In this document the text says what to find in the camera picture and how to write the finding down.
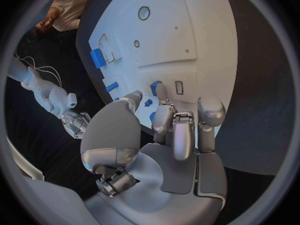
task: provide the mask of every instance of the blue cylinder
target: blue cylinder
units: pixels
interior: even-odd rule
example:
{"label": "blue cylinder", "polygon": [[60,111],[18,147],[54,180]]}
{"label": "blue cylinder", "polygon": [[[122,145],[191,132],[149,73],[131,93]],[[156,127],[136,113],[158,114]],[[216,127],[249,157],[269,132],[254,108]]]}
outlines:
{"label": "blue cylinder", "polygon": [[152,100],[151,99],[148,99],[146,102],[145,102],[145,107],[150,107],[150,105],[152,104]]}
{"label": "blue cylinder", "polygon": [[115,81],[113,84],[107,86],[105,90],[109,93],[110,91],[116,89],[119,86],[119,84]]}
{"label": "blue cylinder", "polygon": [[152,123],[152,121],[153,121],[154,115],[155,115],[155,112],[152,112],[151,115],[150,115],[150,117],[149,117],[150,120],[151,120],[151,123]]}

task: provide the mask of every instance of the circular hole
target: circular hole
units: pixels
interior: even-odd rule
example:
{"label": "circular hole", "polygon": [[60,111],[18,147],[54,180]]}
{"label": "circular hole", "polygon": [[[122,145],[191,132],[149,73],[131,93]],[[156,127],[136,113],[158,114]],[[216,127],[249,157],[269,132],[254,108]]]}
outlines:
{"label": "circular hole", "polygon": [[134,41],[134,46],[135,46],[136,48],[140,47],[140,42],[139,42],[138,40],[135,40],[135,41]]}
{"label": "circular hole", "polygon": [[142,21],[146,20],[150,16],[149,7],[142,6],[138,11],[138,18]]}

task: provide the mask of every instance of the dark background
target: dark background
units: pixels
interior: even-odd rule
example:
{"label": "dark background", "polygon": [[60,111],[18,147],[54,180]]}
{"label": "dark background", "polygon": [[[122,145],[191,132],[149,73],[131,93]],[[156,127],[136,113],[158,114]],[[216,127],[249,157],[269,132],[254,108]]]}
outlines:
{"label": "dark background", "polygon": [[[284,8],[285,15],[292,19],[295,25],[299,25],[299,0],[277,1]],[[2,5],[4,21],[14,13],[14,9],[20,4],[22,4],[22,0],[9,0],[8,4],[6,0],[6,3]],[[76,31],[58,33],[52,30],[40,44],[28,46],[21,42],[18,53],[21,57],[27,55],[34,57],[37,66],[45,63],[52,64],[62,77],[63,87],[69,93],[75,92],[77,94],[79,101],[77,109],[93,116],[101,109],[103,103],[97,96],[80,62],[75,49],[75,37]],[[46,75],[44,78],[55,83],[51,76]],[[43,108],[33,105],[36,102],[30,93],[21,88],[19,83],[11,79],[7,80],[5,109],[9,117],[9,119],[6,117],[9,137],[15,139],[13,142],[20,148],[30,144],[22,152],[34,165],[44,171],[46,181],[71,188],[83,199],[88,198],[97,189],[95,176],[84,169],[78,155],[80,141],[71,139],[57,118],[47,113]],[[24,114],[22,119],[18,119],[16,113],[21,110],[24,111]],[[142,138],[141,144],[151,141],[151,137],[146,134]],[[232,199],[227,201],[226,207],[221,212],[216,224],[226,224],[245,211],[259,198],[273,179],[272,176],[255,175],[228,168],[226,174],[229,188],[228,197],[232,197]],[[273,224],[276,221],[283,221],[283,219],[287,223],[297,221],[299,180],[298,177],[283,203],[265,224]],[[0,197],[0,215],[3,224],[25,224],[27,222],[32,224],[27,214],[12,197],[12,193],[5,185],[3,178],[1,178],[1,183],[3,186]]]}

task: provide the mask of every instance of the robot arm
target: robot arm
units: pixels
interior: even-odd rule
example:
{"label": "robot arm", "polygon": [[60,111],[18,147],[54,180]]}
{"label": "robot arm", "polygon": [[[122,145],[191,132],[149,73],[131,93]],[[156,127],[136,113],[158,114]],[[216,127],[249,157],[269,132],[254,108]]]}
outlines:
{"label": "robot arm", "polygon": [[26,67],[13,57],[8,76],[21,82],[23,88],[32,91],[36,101],[49,113],[61,119],[65,130],[75,139],[82,139],[91,121],[86,112],[77,114],[72,109],[77,104],[75,93],[67,93],[62,87],[41,78],[33,67]]}

